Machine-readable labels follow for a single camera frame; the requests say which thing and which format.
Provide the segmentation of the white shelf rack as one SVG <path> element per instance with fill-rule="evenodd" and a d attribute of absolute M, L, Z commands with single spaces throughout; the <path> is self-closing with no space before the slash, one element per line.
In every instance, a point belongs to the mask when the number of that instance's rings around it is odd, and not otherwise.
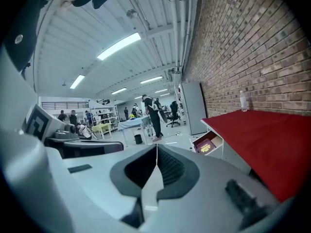
<path fill-rule="evenodd" d="M 108 124 L 110 130 L 117 129 L 119 123 L 119 117 L 116 106 L 108 107 L 90 107 L 90 114 L 93 126 L 99 124 Z"/>
<path fill-rule="evenodd" d="M 187 120 L 186 120 L 186 116 L 185 116 L 184 106 L 182 103 L 181 92 L 180 92 L 179 86 L 177 84 L 174 85 L 174 93 L 175 93 L 175 100 L 177 103 L 177 113 L 179 115 L 179 118 L 180 118 L 182 124 L 186 125 Z"/>

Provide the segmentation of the white pipe run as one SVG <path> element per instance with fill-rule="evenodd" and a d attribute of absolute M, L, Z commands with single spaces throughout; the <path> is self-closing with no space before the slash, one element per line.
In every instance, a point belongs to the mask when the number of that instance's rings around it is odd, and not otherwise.
<path fill-rule="evenodd" d="M 174 84 L 180 83 L 190 42 L 193 0 L 169 0 L 172 12 L 175 63 L 171 75 Z"/>

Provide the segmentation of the black office chair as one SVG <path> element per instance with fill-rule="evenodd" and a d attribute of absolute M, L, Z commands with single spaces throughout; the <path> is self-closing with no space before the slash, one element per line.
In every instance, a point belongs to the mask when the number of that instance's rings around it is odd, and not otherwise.
<path fill-rule="evenodd" d="M 170 108 L 171 108 L 171 115 L 168 117 L 168 119 L 171 121 L 169 124 L 167 124 L 166 126 L 168 127 L 169 125 L 171 125 L 171 127 L 174 126 L 174 124 L 180 125 L 180 117 L 178 115 L 178 106 L 177 106 L 177 102 L 173 101 L 170 104 Z"/>

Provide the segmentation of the blue-cloth covered table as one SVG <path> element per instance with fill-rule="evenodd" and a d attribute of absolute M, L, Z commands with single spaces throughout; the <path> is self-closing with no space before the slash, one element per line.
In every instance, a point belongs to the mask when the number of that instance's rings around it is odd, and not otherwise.
<path fill-rule="evenodd" d="M 127 120 L 124 122 L 119 122 L 118 123 L 118 132 L 121 132 L 123 138 L 124 138 L 124 146 L 128 147 L 128 144 L 126 142 L 126 137 L 125 137 L 125 130 L 127 129 L 132 129 L 132 128 L 141 128 L 142 130 L 142 135 L 143 135 L 143 141 L 145 144 L 148 144 L 147 140 L 147 133 L 146 129 L 150 129 L 150 118 L 148 116 L 143 116 L 139 117 L 133 120 Z"/>

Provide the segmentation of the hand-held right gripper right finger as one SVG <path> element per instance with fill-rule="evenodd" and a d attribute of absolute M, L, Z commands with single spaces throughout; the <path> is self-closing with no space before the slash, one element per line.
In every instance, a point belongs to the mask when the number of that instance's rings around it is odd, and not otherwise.
<path fill-rule="evenodd" d="M 226 191 L 230 180 L 268 213 L 278 206 L 266 187 L 226 161 L 162 144 L 157 151 L 164 188 L 156 195 L 158 210 L 146 221 L 145 233 L 237 233 L 243 213 Z"/>

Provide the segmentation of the white cabinet with red top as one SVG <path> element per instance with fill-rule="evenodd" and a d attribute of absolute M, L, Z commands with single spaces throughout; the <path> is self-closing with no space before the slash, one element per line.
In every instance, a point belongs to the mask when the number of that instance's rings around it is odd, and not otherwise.
<path fill-rule="evenodd" d="M 280 201 L 295 196 L 311 172 L 311 116 L 241 110 L 204 118 Z"/>

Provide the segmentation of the clear plastic water bottle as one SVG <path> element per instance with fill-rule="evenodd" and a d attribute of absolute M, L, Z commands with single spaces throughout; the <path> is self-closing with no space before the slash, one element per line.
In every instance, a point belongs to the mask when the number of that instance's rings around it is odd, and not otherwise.
<path fill-rule="evenodd" d="M 240 91 L 240 102 L 241 102 L 241 111 L 246 112 L 247 111 L 247 99 L 246 99 L 245 93 L 242 90 Z"/>

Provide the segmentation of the person's black shirt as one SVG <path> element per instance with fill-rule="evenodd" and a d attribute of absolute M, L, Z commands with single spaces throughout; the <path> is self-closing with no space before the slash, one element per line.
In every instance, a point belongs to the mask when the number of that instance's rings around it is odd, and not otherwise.
<path fill-rule="evenodd" d="M 31 66 L 29 61 L 36 47 L 39 14 L 48 2 L 49 0 L 27 0 L 2 42 L 17 72 L 23 78 L 26 68 Z"/>

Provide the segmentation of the white top drawer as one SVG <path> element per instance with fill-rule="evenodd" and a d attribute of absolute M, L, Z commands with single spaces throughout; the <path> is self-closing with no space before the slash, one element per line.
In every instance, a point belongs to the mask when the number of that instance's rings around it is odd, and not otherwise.
<path fill-rule="evenodd" d="M 223 139 L 221 137 L 219 137 L 215 132 L 213 131 L 209 131 L 207 133 L 205 133 L 204 135 L 202 135 L 201 137 L 195 139 L 192 142 L 192 151 L 196 152 L 195 148 L 194 148 L 194 143 L 203 140 L 203 139 L 210 139 L 217 147 L 212 150 L 209 154 L 205 155 L 205 156 L 212 156 L 213 152 L 216 152 L 216 157 L 220 158 L 222 155 L 222 151 L 223 151 Z"/>

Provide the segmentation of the maroon gold-print book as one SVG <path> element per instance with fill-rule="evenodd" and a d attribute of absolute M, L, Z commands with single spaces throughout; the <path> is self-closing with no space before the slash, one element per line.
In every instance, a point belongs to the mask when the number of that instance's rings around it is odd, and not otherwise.
<path fill-rule="evenodd" d="M 198 154 L 207 155 L 217 146 L 208 138 L 194 143 L 194 148 Z"/>

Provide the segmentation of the black metal railing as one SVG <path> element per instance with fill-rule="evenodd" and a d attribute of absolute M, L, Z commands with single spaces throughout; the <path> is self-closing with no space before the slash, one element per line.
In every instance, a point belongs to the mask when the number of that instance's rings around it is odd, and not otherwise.
<path fill-rule="evenodd" d="M 42 102 L 41 106 L 45 110 L 65 110 L 88 108 L 88 102 Z"/>

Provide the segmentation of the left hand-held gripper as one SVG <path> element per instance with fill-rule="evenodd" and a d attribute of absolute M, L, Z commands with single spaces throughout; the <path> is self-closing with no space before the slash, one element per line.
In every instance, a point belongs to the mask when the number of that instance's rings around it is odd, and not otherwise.
<path fill-rule="evenodd" d="M 26 133 L 46 147 L 57 149 L 63 159 L 90 157 L 124 150 L 122 142 L 79 141 L 73 124 L 64 123 L 37 104 L 26 124 Z"/>

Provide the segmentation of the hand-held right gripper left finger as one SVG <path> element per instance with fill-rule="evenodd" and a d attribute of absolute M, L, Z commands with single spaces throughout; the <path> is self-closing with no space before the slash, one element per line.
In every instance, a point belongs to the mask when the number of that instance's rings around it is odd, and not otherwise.
<path fill-rule="evenodd" d="M 65 166 L 90 199 L 83 218 L 95 220 L 86 233 L 157 233 L 156 215 L 144 217 L 142 191 L 156 167 L 157 146 L 68 158 Z"/>

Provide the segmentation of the yellow table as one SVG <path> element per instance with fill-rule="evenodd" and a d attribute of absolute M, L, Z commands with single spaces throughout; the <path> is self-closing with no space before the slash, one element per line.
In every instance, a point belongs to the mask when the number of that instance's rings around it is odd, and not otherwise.
<path fill-rule="evenodd" d="M 92 126 L 91 130 L 94 133 L 99 133 L 101 139 L 105 140 L 105 133 L 109 133 L 109 135 L 111 136 L 111 126 L 109 123 L 105 123 L 105 124 L 98 124 L 96 126 Z"/>

